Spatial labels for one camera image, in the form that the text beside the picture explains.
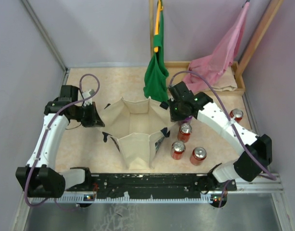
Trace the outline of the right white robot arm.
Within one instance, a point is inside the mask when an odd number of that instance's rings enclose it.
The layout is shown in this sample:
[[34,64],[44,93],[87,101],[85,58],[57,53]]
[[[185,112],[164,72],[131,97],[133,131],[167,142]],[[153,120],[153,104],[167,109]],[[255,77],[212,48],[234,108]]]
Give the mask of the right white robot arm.
[[220,190],[226,181],[243,179],[252,182],[272,162],[272,140],[259,136],[228,118],[223,109],[204,92],[194,94],[184,82],[168,88],[172,99],[168,100],[171,121],[192,116],[205,123],[224,138],[239,155],[234,161],[219,164],[211,170],[208,185]]

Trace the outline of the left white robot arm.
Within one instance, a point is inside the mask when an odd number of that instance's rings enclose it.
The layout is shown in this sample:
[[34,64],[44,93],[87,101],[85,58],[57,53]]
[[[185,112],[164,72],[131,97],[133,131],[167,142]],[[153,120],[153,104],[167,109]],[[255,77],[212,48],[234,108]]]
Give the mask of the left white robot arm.
[[26,198],[60,198],[65,190],[74,186],[83,191],[93,187],[87,167],[75,167],[62,173],[55,170],[62,136],[72,120],[85,128],[104,127],[92,100],[97,91],[79,91],[78,87],[63,85],[59,97],[45,106],[36,147],[27,164],[18,167],[15,173]]

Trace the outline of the cream canvas tote bag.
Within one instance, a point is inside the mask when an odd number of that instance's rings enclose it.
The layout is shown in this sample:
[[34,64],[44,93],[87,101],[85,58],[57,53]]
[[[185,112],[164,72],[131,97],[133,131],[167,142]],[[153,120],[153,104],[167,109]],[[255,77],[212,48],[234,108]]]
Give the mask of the cream canvas tote bag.
[[137,102],[120,99],[107,105],[100,118],[105,124],[99,129],[103,140],[114,142],[129,170],[152,168],[157,151],[174,126],[168,103],[151,98]]

